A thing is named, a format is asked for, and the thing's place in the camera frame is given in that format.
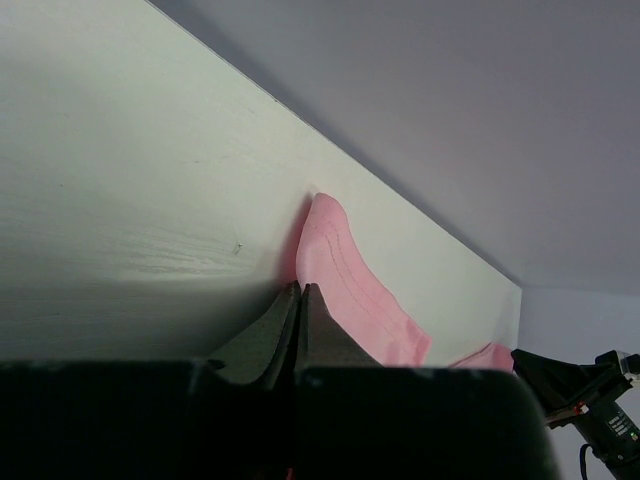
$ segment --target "white wall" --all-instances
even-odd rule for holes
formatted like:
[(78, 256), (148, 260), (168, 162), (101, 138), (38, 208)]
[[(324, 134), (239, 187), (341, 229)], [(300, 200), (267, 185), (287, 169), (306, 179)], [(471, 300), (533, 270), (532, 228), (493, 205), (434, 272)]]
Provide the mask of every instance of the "white wall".
[(292, 279), (317, 191), (429, 363), (515, 344), (518, 287), (151, 5), (0, 21), (0, 356), (206, 354)]
[[(640, 297), (525, 288), (518, 347), (571, 363), (593, 363), (610, 350), (640, 352)], [(627, 392), (619, 404), (640, 424), (640, 389)], [(564, 478), (580, 478), (578, 450), (584, 440), (573, 427), (551, 432)], [(613, 476), (589, 456), (589, 479)]]

